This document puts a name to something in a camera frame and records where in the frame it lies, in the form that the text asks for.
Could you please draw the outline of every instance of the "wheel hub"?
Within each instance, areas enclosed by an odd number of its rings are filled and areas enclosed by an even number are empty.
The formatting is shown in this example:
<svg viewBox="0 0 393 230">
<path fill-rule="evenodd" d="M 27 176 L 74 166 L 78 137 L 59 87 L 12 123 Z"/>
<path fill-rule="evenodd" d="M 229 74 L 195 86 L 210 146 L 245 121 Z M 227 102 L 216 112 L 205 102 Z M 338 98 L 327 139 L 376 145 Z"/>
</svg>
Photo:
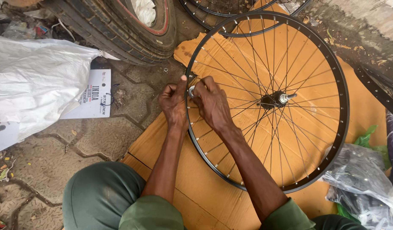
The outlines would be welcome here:
<svg viewBox="0 0 393 230">
<path fill-rule="evenodd" d="M 283 91 L 276 91 L 272 94 L 266 94 L 260 99 L 260 103 L 257 103 L 258 106 L 262 106 L 264 109 L 272 109 L 274 107 L 284 107 L 287 102 L 292 99 L 293 97 L 296 97 L 297 94 L 286 94 Z"/>
</svg>

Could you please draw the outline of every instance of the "paved floor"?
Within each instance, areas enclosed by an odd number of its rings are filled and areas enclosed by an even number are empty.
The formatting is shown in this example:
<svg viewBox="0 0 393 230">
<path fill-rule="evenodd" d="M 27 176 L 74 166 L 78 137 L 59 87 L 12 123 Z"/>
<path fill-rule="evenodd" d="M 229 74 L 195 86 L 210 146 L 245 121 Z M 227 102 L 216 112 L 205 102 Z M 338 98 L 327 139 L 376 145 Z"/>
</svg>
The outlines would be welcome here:
<svg viewBox="0 0 393 230">
<path fill-rule="evenodd" d="M 174 2 L 178 44 L 205 31 Z M 60 120 L 2 152 L 0 167 L 16 160 L 13 178 L 0 183 L 0 220 L 9 229 L 61 230 L 67 180 L 85 166 L 122 158 L 161 112 L 159 92 L 185 72 L 173 58 L 150 68 L 97 58 L 92 69 L 98 68 L 111 69 L 112 84 L 120 84 L 122 100 L 112 105 L 110 118 Z"/>
</svg>

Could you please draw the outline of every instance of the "forearm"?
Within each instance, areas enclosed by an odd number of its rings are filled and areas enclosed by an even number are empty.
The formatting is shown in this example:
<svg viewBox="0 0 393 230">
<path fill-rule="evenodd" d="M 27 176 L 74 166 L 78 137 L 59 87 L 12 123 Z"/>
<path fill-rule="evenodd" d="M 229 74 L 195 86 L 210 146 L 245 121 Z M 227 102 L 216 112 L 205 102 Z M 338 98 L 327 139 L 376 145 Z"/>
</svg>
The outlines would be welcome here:
<svg viewBox="0 0 393 230">
<path fill-rule="evenodd" d="M 287 202 L 287 196 L 253 153 L 239 128 L 230 126 L 218 134 L 232 154 L 259 220 L 263 222 Z"/>
<path fill-rule="evenodd" d="M 174 198 L 176 171 L 179 155 L 184 142 L 183 128 L 169 126 L 161 153 L 141 196 L 161 196 L 171 204 Z"/>
</svg>

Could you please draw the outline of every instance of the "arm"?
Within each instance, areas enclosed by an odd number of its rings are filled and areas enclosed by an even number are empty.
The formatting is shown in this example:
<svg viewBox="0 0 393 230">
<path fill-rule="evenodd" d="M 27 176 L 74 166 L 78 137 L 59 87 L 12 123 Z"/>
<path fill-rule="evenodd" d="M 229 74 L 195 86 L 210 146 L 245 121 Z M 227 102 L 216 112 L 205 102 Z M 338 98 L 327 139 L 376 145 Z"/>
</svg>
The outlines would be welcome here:
<svg viewBox="0 0 393 230">
<path fill-rule="evenodd" d="M 169 83 L 158 97 L 168 122 L 168 132 L 160 156 L 141 194 L 141 196 L 161 196 L 171 204 L 174 198 L 179 155 L 188 128 L 184 100 L 186 82 L 186 76 L 181 76 L 177 85 Z"/>
<path fill-rule="evenodd" d="M 225 91 L 219 88 L 211 76 L 196 84 L 193 101 L 199 107 L 201 117 L 219 135 L 232 154 L 259 220 L 263 223 L 266 217 L 288 201 L 287 196 L 250 149 L 241 130 L 233 123 Z"/>
</svg>

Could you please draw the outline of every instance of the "hand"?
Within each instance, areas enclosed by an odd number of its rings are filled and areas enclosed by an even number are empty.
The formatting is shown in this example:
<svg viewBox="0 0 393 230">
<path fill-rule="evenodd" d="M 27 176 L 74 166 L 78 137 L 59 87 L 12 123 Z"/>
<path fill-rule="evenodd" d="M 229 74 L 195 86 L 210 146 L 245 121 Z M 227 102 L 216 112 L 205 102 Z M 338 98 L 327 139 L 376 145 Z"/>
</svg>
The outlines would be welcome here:
<svg viewBox="0 0 393 230">
<path fill-rule="evenodd" d="M 184 93 L 187 88 L 187 77 L 181 76 L 178 84 L 168 83 L 158 96 L 158 103 L 168 122 L 168 128 L 187 130 L 187 115 Z"/>
<path fill-rule="evenodd" d="M 212 76 L 199 81 L 195 85 L 193 94 L 192 100 L 199 108 L 199 115 L 216 133 L 235 128 L 226 93 L 219 88 Z"/>
</svg>

